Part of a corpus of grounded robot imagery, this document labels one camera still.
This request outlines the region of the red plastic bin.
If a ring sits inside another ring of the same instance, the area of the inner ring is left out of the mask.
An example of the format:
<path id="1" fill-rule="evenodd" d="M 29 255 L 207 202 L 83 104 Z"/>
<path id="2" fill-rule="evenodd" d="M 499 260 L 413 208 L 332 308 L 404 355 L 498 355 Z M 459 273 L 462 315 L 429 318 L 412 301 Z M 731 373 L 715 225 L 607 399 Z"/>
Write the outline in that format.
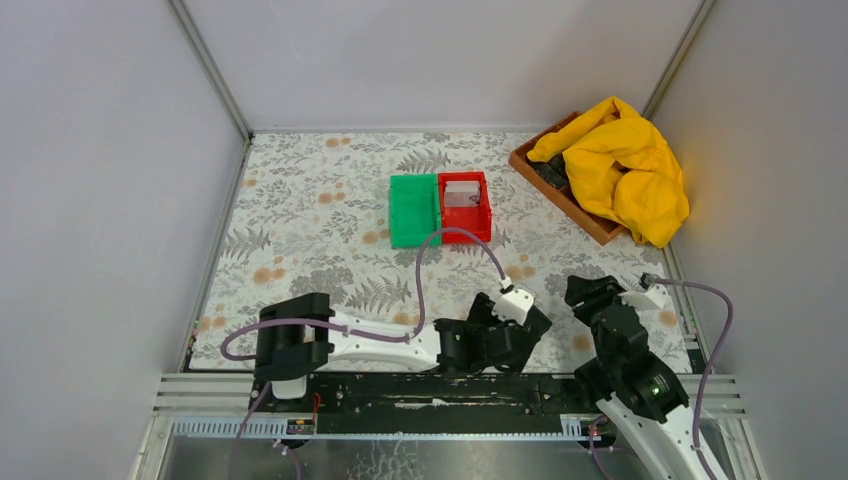
<path id="1" fill-rule="evenodd" d="M 441 226 L 455 227 L 474 234 L 488 243 L 492 237 L 492 208 L 488 196 L 488 183 L 482 171 L 443 172 L 437 175 L 441 207 Z M 444 185 L 447 181 L 475 180 L 481 185 L 480 204 L 476 208 L 445 208 Z"/>

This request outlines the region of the green plastic bin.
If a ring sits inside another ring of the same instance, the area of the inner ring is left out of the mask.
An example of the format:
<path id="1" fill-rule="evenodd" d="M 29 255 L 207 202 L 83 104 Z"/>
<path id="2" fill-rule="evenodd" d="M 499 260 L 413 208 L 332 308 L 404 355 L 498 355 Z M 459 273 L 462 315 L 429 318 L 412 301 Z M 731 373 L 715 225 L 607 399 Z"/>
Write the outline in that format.
<path id="1" fill-rule="evenodd" d="M 389 229 L 393 249 L 418 248 L 441 228 L 436 174 L 393 175 L 389 187 Z"/>

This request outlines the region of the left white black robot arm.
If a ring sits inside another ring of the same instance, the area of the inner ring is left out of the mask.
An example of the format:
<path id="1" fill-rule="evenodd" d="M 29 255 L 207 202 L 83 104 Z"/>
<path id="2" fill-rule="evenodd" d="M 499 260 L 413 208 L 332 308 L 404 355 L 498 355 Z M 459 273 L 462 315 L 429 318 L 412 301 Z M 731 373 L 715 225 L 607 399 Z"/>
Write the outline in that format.
<path id="1" fill-rule="evenodd" d="M 307 378 L 330 363 L 371 361 L 413 372 L 519 373 L 551 320 L 531 293 L 514 289 L 496 299 L 478 293 L 464 320 L 438 318 L 417 329 L 333 310 L 326 293 L 310 293 L 260 312 L 253 375 L 271 385 L 288 411 L 309 401 Z"/>

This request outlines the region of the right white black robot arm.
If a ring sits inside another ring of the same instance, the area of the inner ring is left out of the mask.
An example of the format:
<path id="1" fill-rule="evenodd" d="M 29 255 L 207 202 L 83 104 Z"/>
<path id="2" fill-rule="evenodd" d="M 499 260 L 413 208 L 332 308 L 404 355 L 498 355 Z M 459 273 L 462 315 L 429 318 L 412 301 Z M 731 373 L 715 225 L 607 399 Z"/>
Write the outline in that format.
<path id="1" fill-rule="evenodd" d="M 702 441 L 700 421 L 708 377 L 689 397 L 677 374 L 648 346 L 639 314 L 659 309 L 669 286 L 710 292 L 734 307 L 720 290 L 645 273 L 641 291 L 627 291 L 612 276 L 567 279 L 565 303 L 589 327 L 595 356 L 575 370 L 575 402 L 611 421 L 656 479 L 724 479 L 726 473 Z"/>

